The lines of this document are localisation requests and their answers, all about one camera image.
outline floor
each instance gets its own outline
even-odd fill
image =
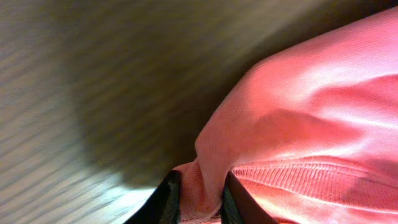
[[[247,69],[393,4],[0,0],[0,223],[123,223]]]

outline pink fabric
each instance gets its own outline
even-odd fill
[[[183,223],[218,211],[229,170],[280,220],[398,223],[398,8],[257,64],[196,149]]]

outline pink sweatshirt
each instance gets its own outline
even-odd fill
[[[229,170],[280,222],[398,223],[398,8],[254,66],[182,173],[182,223],[218,211]]]

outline striped surface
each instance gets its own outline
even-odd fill
[[[391,4],[0,0],[0,223],[122,223],[253,63]]]

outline wooden floor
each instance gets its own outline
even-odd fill
[[[258,60],[394,1],[0,0],[0,223],[122,223]]]

